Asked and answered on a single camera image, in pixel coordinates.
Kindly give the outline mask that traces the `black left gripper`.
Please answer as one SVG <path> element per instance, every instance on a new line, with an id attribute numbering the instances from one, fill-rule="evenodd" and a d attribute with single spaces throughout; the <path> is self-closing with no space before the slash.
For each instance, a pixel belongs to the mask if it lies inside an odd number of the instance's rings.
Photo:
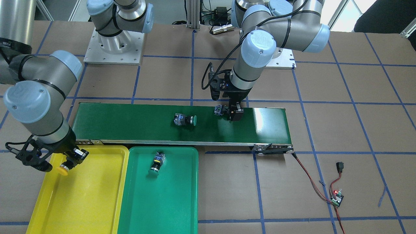
<path id="1" fill-rule="evenodd" d="M 233 72 L 231 69 L 220 71 L 219 74 L 224 74 L 224 78 L 214 76 L 214 70 L 209 69 L 209 88 L 211 99 L 217 101 L 220 98 L 220 92 L 223 92 L 223 98 L 229 98 L 229 120 L 240 121 L 244 108 L 241 107 L 241 101 L 244 100 L 251 89 L 239 89 L 231 83 L 233 78 Z"/>

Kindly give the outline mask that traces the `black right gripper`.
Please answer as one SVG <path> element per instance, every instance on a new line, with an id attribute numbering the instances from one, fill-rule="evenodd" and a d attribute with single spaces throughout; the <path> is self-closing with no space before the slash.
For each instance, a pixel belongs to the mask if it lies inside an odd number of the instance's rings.
<path id="1" fill-rule="evenodd" d="M 41 172 L 50 172 L 53 166 L 46 160 L 52 153 L 61 153 L 66 157 L 80 158 L 82 162 L 88 156 L 89 151 L 80 149 L 75 143 L 75 133 L 69 129 L 67 135 L 58 142 L 46 144 L 34 135 L 25 142 L 6 142 L 5 147 L 15 158 L 25 166 L 31 166 Z"/>

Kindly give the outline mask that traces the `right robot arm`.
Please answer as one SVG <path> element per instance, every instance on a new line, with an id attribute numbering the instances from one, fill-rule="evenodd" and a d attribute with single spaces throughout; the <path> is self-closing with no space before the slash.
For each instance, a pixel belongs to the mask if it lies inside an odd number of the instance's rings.
<path id="1" fill-rule="evenodd" d="M 72 53 L 57 50 L 48 58 L 32 54 L 34 0 L 1 1 L 1 84 L 8 84 L 3 101 L 12 116 L 30 132 L 21 149 L 5 147 L 25 166 L 50 172 L 52 153 L 66 156 L 58 171 L 67 175 L 89 152 L 76 145 L 76 135 L 60 107 L 81 77 L 83 65 Z M 120 39 L 130 46 L 127 31 L 149 33 L 153 5 L 144 0 L 89 0 L 87 9 L 106 46 Z"/>

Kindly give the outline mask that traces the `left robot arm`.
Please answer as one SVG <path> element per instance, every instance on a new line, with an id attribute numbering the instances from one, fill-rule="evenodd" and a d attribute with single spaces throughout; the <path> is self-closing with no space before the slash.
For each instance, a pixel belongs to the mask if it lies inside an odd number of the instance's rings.
<path id="1" fill-rule="evenodd" d="M 321 52 L 330 37 L 321 23 L 324 0 L 234 0 L 231 22 L 240 29 L 239 43 L 217 70 L 209 63 L 205 74 L 211 98 L 220 93 L 228 105 L 217 105 L 214 114 L 239 121 L 244 114 L 240 103 L 248 96 L 277 49 Z"/>

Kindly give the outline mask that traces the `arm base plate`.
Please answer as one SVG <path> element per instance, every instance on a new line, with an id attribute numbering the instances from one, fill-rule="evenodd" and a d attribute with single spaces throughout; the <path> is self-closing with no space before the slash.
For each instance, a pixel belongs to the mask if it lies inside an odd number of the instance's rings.
<path id="1" fill-rule="evenodd" d="M 85 53 L 88 64 L 140 65 L 146 34 L 122 31 L 114 37 L 104 37 L 93 31 Z"/>
<path id="2" fill-rule="evenodd" d="M 294 69 L 295 59 L 291 49 L 277 47 L 266 69 Z"/>

